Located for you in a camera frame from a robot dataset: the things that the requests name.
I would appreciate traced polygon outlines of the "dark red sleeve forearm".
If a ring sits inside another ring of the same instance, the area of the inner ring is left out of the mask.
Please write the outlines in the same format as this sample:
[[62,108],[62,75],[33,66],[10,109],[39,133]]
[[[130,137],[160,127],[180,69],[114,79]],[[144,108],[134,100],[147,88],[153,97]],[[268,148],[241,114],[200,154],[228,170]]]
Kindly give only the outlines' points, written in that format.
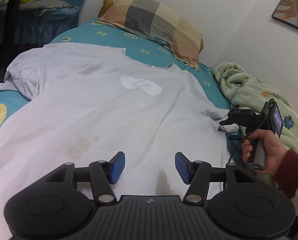
[[298,154],[295,151],[288,150],[273,179],[288,198],[295,195],[298,189]]

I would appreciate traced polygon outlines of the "person's right hand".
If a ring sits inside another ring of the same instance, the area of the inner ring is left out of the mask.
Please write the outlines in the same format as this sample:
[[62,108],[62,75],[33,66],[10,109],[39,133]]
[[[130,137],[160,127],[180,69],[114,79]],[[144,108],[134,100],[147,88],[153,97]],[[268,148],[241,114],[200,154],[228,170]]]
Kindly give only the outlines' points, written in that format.
[[262,174],[274,176],[282,163],[288,149],[281,143],[272,131],[257,129],[242,144],[242,160],[249,164],[253,150],[252,141],[262,139],[266,152],[265,169],[258,171]]

